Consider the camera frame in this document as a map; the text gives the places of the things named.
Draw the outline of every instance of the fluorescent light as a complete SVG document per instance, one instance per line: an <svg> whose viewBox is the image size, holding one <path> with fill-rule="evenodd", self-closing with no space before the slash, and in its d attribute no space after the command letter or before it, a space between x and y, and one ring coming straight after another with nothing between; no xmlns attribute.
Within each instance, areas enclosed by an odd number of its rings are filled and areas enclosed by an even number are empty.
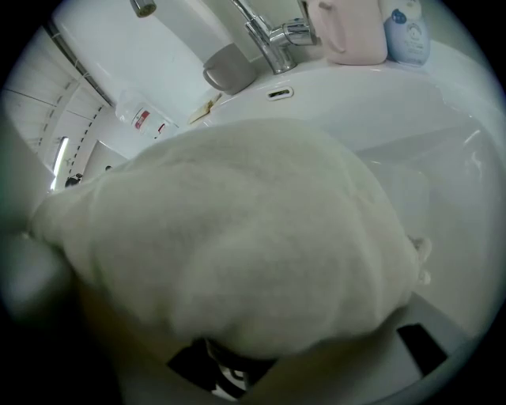
<svg viewBox="0 0 506 405"><path fill-rule="evenodd" d="M62 138L62 142L60 143L60 148L58 150L58 156L56 157L56 161L55 161L55 169L53 170L53 174L55 175L55 178L53 179L53 182L51 183L51 190L55 189L56 179L58 178L58 172L60 171L60 165L62 164L63 157L65 156L65 149L66 149L66 146L68 143L69 143L68 138Z"/></svg>

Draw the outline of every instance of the label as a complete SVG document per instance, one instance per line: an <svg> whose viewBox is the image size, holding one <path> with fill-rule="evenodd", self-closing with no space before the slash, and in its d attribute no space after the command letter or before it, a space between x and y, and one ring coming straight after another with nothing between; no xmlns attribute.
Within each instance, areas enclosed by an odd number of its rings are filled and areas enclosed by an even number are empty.
<svg viewBox="0 0 506 405"><path fill-rule="evenodd" d="M141 126L142 124L144 123L145 119L148 118L148 115L149 115L149 111L147 110L144 110L141 114L141 116L139 117L139 119L137 120L137 122L135 123L135 127L140 130L141 129Z"/></svg>

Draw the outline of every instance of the gray cup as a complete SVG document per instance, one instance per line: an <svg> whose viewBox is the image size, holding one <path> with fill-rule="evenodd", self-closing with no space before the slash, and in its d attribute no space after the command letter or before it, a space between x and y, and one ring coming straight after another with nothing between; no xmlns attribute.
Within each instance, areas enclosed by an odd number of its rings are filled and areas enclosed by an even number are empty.
<svg viewBox="0 0 506 405"><path fill-rule="evenodd" d="M204 63L204 78L215 89L236 94L248 87L256 72L235 44L223 47Z"/></svg>

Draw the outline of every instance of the white sink basin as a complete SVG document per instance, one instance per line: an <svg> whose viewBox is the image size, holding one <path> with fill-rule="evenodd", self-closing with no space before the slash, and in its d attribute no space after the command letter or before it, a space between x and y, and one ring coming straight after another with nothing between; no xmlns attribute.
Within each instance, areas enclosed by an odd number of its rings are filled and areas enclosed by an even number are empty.
<svg viewBox="0 0 506 405"><path fill-rule="evenodd" d="M432 281L418 293L476 335L506 286L506 120L493 78L470 60L457 62L457 70L448 61L444 69L432 62L424 70L310 62L224 97L198 125L297 118L357 152L406 231L432 239ZM286 86L292 97L267 100L268 92Z"/></svg>

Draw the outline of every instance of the white bottle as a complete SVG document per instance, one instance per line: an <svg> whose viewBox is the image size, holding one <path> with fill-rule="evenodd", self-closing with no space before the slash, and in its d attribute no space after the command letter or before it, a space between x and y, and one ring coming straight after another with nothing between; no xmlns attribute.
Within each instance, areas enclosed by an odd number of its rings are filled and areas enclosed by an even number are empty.
<svg viewBox="0 0 506 405"><path fill-rule="evenodd" d="M308 12L331 62L376 65L387 58L376 0L310 0Z"/></svg>
<svg viewBox="0 0 506 405"><path fill-rule="evenodd" d="M422 66L429 58L429 31L419 0L380 0L388 54L396 62Z"/></svg>
<svg viewBox="0 0 506 405"><path fill-rule="evenodd" d="M177 131L170 119L166 119L139 92L125 90L119 96L115 110L118 119L131 125L140 134L153 138L168 138Z"/></svg>

